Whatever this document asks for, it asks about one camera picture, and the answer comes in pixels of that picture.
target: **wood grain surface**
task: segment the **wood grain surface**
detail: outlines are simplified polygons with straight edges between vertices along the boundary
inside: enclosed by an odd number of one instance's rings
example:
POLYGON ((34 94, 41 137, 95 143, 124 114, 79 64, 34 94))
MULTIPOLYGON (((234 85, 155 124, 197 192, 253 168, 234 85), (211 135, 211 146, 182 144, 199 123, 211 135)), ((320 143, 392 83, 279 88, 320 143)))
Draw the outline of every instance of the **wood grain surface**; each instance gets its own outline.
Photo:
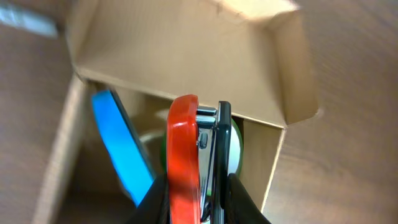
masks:
POLYGON ((0 223, 30 223, 71 74, 65 39, 0 25, 0 223))
MULTIPOLYGON (((398 2, 297 0, 321 109, 291 126, 272 223, 398 223, 398 2)), ((18 1, 63 20, 64 2, 18 1)), ((0 219, 29 223, 72 73, 65 41, 0 26, 0 219)))
POLYGON ((321 110, 289 127, 264 213, 272 223, 398 223, 398 2, 297 2, 321 110))

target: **box flap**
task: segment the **box flap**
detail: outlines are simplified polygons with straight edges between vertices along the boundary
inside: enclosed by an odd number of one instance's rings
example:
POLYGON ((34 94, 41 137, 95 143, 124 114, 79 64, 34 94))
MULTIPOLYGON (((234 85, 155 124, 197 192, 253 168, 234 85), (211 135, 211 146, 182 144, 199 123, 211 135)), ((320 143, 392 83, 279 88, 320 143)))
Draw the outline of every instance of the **box flap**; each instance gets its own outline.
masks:
POLYGON ((285 129, 243 122, 243 166, 240 179, 253 202, 263 211, 285 129))
POLYGON ((318 111, 310 52, 299 12, 280 14, 269 24, 274 34, 287 124, 313 117, 318 111))
POLYGON ((91 20, 95 14, 98 0, 77 1, 72 14, 67 20, 67 44, 72 61, 77 58, 79 50, 83 47, 86 34, 90 28, 91 20))
POLYGON ((261 6, 244 8, 235 0, 222 7, 212 0, 98 1, 86 32, 84 24, 69 27, 79 37, 69 38, 74 66, 83 77, 164 98, 192 93, 209 106, 227 100, 236 116, 284 127, 286 118, 302 116, 292 115, 294 103, 285 102, 294 98, 286 94, 289 85, 279 77, 275 57, 285 51, 264 26, 297 7, 282 0, 250 2, 261 6))

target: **blue tape roll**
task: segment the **blue tape roll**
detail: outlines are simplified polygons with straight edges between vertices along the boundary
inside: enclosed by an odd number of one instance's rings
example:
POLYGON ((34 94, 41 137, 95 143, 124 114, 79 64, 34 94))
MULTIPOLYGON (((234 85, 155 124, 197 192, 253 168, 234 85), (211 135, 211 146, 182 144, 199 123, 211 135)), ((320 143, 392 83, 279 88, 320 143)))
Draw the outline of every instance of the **blue tape roll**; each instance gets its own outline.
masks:
POLYGON ((139 205, 154 175, 141 154, 138 135, 116 93, 105 90, 92 96, 99 133, 118 176, 132 200, 139 205))

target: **red plastic handle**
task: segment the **red plastic handle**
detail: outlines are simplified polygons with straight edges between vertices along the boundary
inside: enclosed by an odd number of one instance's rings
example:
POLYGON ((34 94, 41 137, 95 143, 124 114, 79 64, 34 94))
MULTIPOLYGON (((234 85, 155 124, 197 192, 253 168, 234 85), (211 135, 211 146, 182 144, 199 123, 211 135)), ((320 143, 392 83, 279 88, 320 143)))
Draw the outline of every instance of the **red plastic handle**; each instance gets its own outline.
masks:
POLYGON ((198 97, 175 99, 167 118, 167 178, 173 224, 200 223, 198 97))

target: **cardboard box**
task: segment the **cardboard box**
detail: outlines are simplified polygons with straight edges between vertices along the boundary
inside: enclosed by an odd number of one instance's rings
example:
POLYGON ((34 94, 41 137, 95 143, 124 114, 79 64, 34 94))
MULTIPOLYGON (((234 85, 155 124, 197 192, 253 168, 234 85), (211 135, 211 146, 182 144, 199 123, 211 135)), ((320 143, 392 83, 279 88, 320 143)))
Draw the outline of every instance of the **cardboard box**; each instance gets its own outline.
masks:
POLYGON ((240 179, 261 210, 287 125, 318 109, 302 16, 289 1, 80 1, 68 44, 76 74, 34 223, 120 223, 131 214, 87 119, 93 82, 122 94, 141 133, 165 128, 152 116, 180 95, 196 94, 214 107, 229 101, 243 131, 240 179))

